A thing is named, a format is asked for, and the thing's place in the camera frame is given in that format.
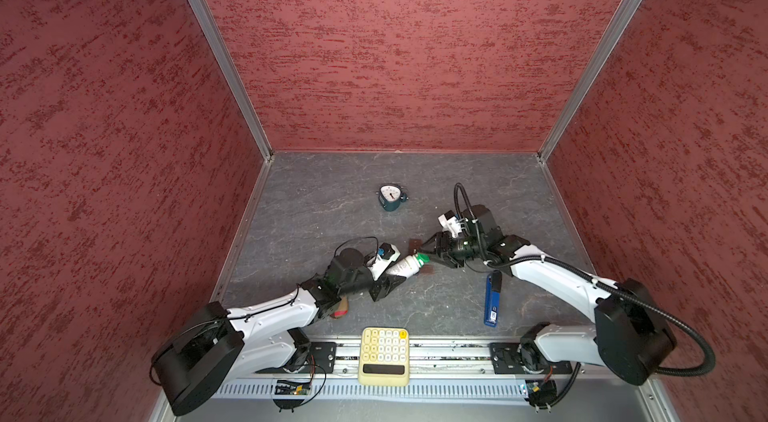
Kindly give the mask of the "aluminium front rail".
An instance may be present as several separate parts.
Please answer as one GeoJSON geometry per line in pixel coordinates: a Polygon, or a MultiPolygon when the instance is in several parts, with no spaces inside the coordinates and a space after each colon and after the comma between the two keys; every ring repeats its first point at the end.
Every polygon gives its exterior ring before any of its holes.
{"type": "MultiPolygon", "coordinates": [[[[298,328],[266,337],[247,337],[241,331],[229,335],[210,331],[167,343],[153,356],[152,368],[164,384],[174,379],[184,384],[200,379],[220,385],[230,379],[250,377],[262,369],[282,367],[311,342],[298,328]]],[[[341,370],[345,361],[358,366],[361,337],[320,342],[338,344],[334,371],[341,370]]],[[[492,342],[508,341],[410,339],[410,374],[475,372],[481,363],[492,365],[492,342]]]]}

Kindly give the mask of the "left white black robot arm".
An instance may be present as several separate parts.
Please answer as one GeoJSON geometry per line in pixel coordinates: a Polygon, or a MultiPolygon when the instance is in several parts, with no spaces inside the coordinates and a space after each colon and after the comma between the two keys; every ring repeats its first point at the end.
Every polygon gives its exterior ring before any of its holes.
{"type": "Polygon", "coordinates": [[[341,309],[346,296],[368,291],[386,297],[425,263],[382,244],[371,256],[347,247],[322,274],[288,294],[256,305],[225,308],[213,301],[193,314],[152,356],[150,379],[162,387],[176,416],[212,398],[225,383],[265,370],[327,375],[331,356],[318,355],[305,328],[341,309]]]}

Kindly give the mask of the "teal kitchen scale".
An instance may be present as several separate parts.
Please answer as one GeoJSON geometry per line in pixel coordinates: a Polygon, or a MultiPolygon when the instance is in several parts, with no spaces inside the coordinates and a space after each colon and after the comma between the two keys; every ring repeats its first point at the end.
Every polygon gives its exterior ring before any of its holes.
{"type": "Polygon", "coordinates": [[[383,184],[377,192],[378,202],[386,212],[394,212],[408,200],[408,194],[399,184],[383,184]]]}

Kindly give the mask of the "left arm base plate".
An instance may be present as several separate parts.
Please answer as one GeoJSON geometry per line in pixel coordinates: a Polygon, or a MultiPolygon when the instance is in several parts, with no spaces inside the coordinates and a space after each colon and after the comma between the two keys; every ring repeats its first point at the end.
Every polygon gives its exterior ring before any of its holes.
{"type": "Polygon", "coordinates": [[[334,371],[338,344],[335,342],[313,341],[306,345],[299,355],[279,368],[267,368],[258,374],[331,374],[334,371]]]}

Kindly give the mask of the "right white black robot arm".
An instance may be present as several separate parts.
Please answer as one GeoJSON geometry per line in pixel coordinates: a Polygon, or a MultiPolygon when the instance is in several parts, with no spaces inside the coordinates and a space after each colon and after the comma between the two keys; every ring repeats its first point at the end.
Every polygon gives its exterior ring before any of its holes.
{"type": "Polygon", "coordinates": [[[488,269],[531,283],[586,317],[581,325],[540,322],[520,339],[519,359],[532,373],[557,362],[602,366],[622,381],[642,385],[677,346],[667,319],[651,310],[647,289],[633,279],[618,283],[558,262],[530,241],[506,235],[492,213],[478,218],[448,211],[430,238],[430,256],[448,267],[479,261],[488,269]]]}

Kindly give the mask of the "yellow calculator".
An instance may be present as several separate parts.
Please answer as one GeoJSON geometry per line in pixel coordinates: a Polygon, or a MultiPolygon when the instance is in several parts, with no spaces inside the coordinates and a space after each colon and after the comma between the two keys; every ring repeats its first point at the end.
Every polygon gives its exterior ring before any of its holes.
{"type": "Polygon", "coordinates": [[[366,327],[361,335],[358,381],[404,387],[410,382],[410,335],[405,328],[366,327]]]}

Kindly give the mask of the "green cap white pill bottle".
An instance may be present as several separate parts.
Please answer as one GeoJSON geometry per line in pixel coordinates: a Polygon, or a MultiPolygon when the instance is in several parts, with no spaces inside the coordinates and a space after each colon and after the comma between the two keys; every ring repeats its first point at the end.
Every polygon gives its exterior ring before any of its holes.
{"type": "Polygon", "coordinates": [[[409,278],[419,272],[420,266],[421,263],[414,255],[408,255],[389,267],[385,271],[385,274],[399,275],[409,278]]]}

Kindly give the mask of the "plaid glasses case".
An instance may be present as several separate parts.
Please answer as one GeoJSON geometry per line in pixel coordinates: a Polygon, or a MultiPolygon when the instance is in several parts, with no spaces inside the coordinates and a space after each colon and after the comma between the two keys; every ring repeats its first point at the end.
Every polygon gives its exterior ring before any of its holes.
{"type": "Polygon", "coordinates": [[[341,317],[344,317],[349,311],[349,300],[346,296],[343,296],[337,306],[335,307],[333,313],[331,314],[331,317],[334,319],[339,319],[341,317]]]}

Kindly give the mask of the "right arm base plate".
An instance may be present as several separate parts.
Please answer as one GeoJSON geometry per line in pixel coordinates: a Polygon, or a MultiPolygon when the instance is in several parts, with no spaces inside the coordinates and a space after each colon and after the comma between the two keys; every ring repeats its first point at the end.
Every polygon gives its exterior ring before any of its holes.
{"type": "Polygon", "coordinates": [[[517,342],[492,342],[489,344],[490,361],[495,375],[569,375],[573,372],[570,362],[547,362],[543,359],[522,355],[517,342]]]}

